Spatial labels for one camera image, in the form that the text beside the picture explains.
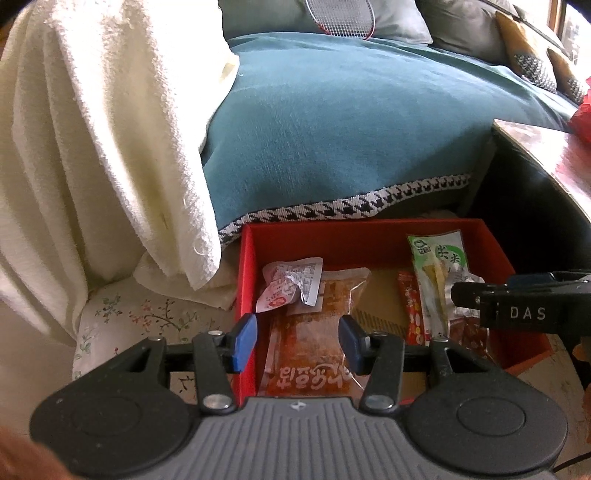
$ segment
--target white towel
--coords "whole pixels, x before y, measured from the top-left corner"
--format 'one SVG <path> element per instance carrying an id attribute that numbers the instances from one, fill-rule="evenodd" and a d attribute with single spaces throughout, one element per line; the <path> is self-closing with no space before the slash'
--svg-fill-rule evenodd
<path id="1" fill-rule="evenodd" d="M 236 300 L 238 289 L 238 262 L 240 242 L 234 242 L 222 252 L 220 267 L 209 282 L 193 290 L 185 275 L 167 277 L 148 255 L 140 259 L 134 271 L 134 279 L 148 290 L 166 297 L 204 303 L 210 307 L 229 310 Z"/>
<path id="2" fill-rule="evenodd" d="M 147 251 L 198 289 L 220 243 L 200 151 L 238 71 L 215 0 L 38 0 L 0 61 L 0 288 L 75 338 Z"/>

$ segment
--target small red packet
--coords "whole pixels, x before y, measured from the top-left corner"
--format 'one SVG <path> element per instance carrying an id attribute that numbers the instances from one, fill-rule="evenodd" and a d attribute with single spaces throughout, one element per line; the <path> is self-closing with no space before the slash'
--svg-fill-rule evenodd
<path id="1" fill-rule="evenodd" d="M 428 345 L 430 338 L 425 334 L 421 296 L 418 292 L 417 277 L 414 272 L 401 270 L 398 272 L 398 288 L 404 301 L 410 323 L 406 343 L 408 345 Z"/>
<path id="2" fill-rule="evenodd" d="M 591 87 L 591 77 L 587 79 L 587 84 Z M 583 103 L 570 119 L 569 125 L 581 140 L 591 143 L 591 89 L 584 96 Z"/>

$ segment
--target pillow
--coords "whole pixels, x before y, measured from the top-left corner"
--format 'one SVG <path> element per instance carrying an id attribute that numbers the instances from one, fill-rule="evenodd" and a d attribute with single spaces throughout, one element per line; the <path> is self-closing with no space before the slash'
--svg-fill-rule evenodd
<path id="1" fill-rule="evenodd" d="M 583 103 L 583 97 L 589 88 L 585 82 L 577 78 L 574 64 L 564 54 L 553 48 L 548 49 L 548 57 L 554 67 L 558 91 L 577 105 Z"/>
<path id="2" fill-rule="evenodd" d="M 414 0 L 371 0 L 376 38 L 413 44 L 433 42 Z M 219 0 L 226 39 L 265 32 L 322 33 L 305 0 Z"/>
<path id="3" fill-rule="evenodd" d="M 517 15 L 509 0 L 491 2 Z M 420 9 L 434 46 L 497 65 L 508 63 L 493 5 L 481 0 L 422 0 Z"/>
<path id="4" fill-rule="evenodd" d="M 502 12 L 496 20 L 509 55 L 511 69 L 534 85 L 556 93 L 556 77 L 546 51 L 550 44 L 530 27 Z"/>

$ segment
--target cushion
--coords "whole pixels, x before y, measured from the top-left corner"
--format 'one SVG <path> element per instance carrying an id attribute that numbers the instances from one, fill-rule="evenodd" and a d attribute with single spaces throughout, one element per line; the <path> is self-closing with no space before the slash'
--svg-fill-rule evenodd
<path id="1" fill-rule="evenodd" d="M 145 338 L 161 336 L 174 345 L 190 342 L 200 332 L 228 332 L 233 326 L 233 310 L 163 296 L 127 278 L 97 291 L 83 308 L 73 378 L 80 378 Z M 195 403 L 194 375 L 172 372 L 170 377 L 170 390 L 185 402 Z"/>
<path id="2" fill-rule="evenodd" d="M 530 27 L 502 12 L 496 20 L 505 42 L 511 69 L 537 87 L 556 92 L 556 77 L 546 51 L 549 43 Z"/>
<path id="3" fill-rule="evenodd" d="M 491 1 L 517 15 L 510 0 Z M 508 64 L 494 6 L 480 0 L 422 0 L 420 9 L 434 46 L 496 65 Z"/>
<path id="4" fill-rule="evenodd" d="M 433 39 L 414 0 L 371 0 L 376 27 L 374 37 L 413 44 Z M 219 0 L 226 38 L 264 32 L 322 33 L 305 0 Z"/>
<path id="5" fill-rule="evenodd" d="M 563 53 L 548 49 L 548 56 L 554 67 L 558 91 L 565 94 L 577 105 L 583 103 L 583 97 L 589 87 L 581 79 L 577 78 L 576 67 Z"/>

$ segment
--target houndstooth trim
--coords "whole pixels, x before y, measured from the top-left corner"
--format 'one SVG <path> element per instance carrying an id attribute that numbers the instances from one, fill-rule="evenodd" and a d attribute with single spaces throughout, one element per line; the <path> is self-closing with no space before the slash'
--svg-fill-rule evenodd
<path id="1" fill-rule="evenodd" d="M 305 203 L 247 213 L 226 225 L 218 233 L 222 247 L 240 237 L 247 223 L 297 222 L 300 220 L 345 220 L 368 218 L 385 208 L 419 195 L 442 190 L 457 190 L 468 185 L 470 174 L 434 177 L 392 185 L 369 193 L 329 202 Z"/>
<path id="2" fill-rule="evenodd" d="M 587 86 L 575 78 L 568 79 L 566 83 L 569 86 L 565 92 L 566 96 L 577 105 L 581 105 L 581 103 L 583 103 L 583 98 L 587 95 Z"/>

